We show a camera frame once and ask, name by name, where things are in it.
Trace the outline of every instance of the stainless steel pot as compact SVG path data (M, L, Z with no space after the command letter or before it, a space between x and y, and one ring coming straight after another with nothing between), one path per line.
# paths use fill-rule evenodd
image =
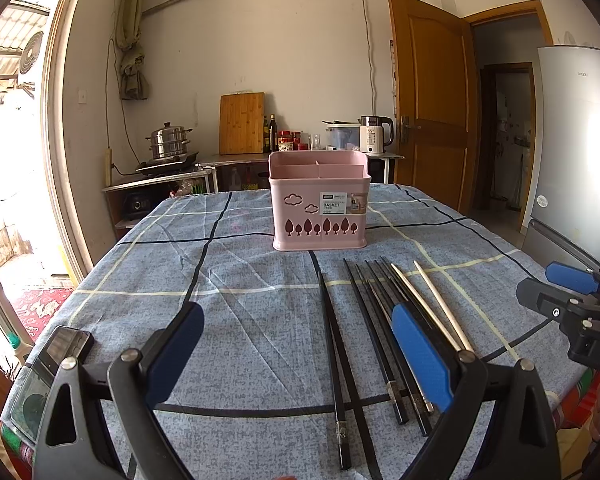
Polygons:
M164 123L164 128L155 130L151 137L145 137L146 140L151 140L154 160L187 153L187 144L191 142L187 139L187 132L191 130L192 128L186 130L183 126L171 126L171 123Z

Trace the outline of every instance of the door handle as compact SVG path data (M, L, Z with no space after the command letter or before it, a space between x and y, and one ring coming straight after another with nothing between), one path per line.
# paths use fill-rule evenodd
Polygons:
M409 116L403 115L400 118L400 143L406 144L408 138L408 130L419 130L420 127L415 124L409 124Z

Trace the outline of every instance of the electric kettle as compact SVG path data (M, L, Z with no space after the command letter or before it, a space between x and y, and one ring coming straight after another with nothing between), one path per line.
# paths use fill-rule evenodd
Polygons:
M394 142L394 122L389 117L364 115L360 117L360 151L365 153L384 153L384 147ZM389 125L390 137L384 142L383 124Z

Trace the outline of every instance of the pink basket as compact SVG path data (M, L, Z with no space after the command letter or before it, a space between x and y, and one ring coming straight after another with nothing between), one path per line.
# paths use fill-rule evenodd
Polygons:
M371 177L361 152L273 152L269 182L279 251L366 246Z

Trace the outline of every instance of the product sticker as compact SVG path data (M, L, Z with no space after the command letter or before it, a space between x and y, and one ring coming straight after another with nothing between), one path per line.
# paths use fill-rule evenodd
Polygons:
M366 214L367 193L320 193L321 215Z

